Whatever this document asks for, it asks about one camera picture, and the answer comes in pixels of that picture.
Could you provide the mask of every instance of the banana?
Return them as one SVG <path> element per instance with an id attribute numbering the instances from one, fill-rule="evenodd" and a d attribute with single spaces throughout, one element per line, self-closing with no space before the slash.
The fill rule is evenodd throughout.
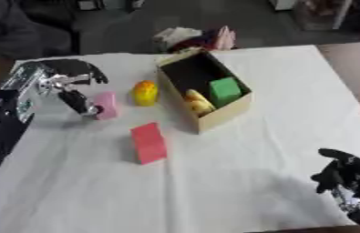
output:
<path id="1" fill-rule="evenodd" d="M 203 117 L 216 110 L 215 106 L 196 90 L 189 89 L 184 99 L 198 117 Z"/>

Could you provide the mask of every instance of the cloth pile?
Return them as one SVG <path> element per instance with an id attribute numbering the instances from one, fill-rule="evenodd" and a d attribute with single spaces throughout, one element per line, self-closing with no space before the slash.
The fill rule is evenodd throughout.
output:
<path id="1" fill-rule="evenodd" d="M 192 28 L 168 28 L 153 37 L 159 52 L 178 53 L 192 47 L 207 50 L 231 50 L 235 47 L 236 35 L 228 26 L 221 29 L 201 31 Z"/>

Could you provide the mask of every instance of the open box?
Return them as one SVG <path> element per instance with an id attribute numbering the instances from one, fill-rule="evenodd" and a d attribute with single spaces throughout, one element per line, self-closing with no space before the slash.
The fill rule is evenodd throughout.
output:
<path id="1" fill-rule="evenodd" d="M 181 102 L 183 110 L 198 133 L 216 127 L 248 110 L 252 91 L 235 74 L 211 53 L 202 50 L 173 56 L 158 63 L 159 81 L 174 98 Z M 198 117 L 184 101 L 188 89 L 195 89 L 203 96 L 210 96 L 210 81 L 232 76 L 238 83 L 242 96 L 230 104 L 216 109 L 206 116 Z"/>

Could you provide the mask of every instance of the robotic hand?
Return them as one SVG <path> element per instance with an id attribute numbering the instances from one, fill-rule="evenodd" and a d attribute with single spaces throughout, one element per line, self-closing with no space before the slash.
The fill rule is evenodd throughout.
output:
<path id="1" fill-rule="evenodd" d="M 56 94 L 82 116 L 95 117 L 105 109 L 95 105 L 74 85 L 107 83 L 106 76 L 90 63 L 76 59 L 26 62 L 0 84 L 0 165 L 34 118 L 41 98 Z"/>
<path id="2" fill-rule="evenodd" d="M 312 176 L 318 182 L 317 193 L 330 191 L 339 208 L 360 225 L 360 158 L 334 149 L 322 148 L 319 153 L 333 161 Z"/>

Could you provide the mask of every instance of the cube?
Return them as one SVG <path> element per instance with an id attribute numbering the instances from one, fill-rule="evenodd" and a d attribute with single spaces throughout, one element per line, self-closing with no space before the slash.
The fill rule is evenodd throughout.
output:
<path id="1" fill-rule="evenodd" d="M 95 106 L 101 106 L 102 112 L 96 115 L 99 120 L 114 118 L 118 115 L 118 107 L 116 104 L 116 95 L 114 92 L 103 92 L 94 97 Z"/>
<path id="2" fill-rule="evenodd" d="M 139 163 L 144 165 L 167 157 L 167 148 L 157 123 L 131 129 Z"/>
<path id="3" fill-rule="evenodd" d="M 226 77 L 210 82 L 211 101 L 219 108 L 241 97 L 242 92 L 233 77 Z"/>

